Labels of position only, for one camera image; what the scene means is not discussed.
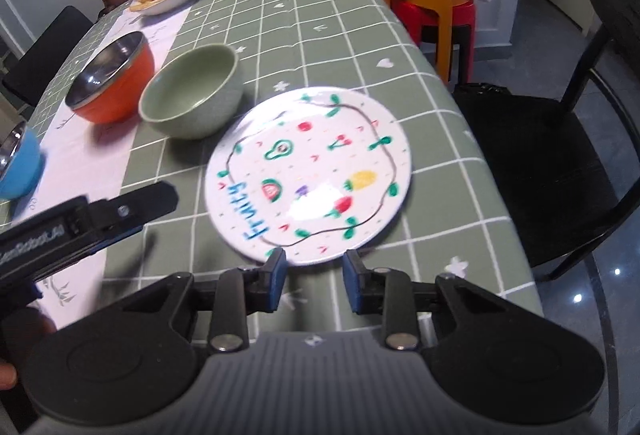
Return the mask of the person's left hand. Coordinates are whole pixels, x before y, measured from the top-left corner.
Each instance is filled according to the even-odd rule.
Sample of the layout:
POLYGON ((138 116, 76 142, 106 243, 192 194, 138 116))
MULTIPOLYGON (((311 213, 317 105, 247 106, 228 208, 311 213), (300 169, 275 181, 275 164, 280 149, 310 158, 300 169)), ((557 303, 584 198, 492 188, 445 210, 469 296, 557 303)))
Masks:
POLYGON ((1 389, 13 389, 18 369, 34 347, 56 331, 52 319, 34 307, 15 311, 1 321, 1 389))

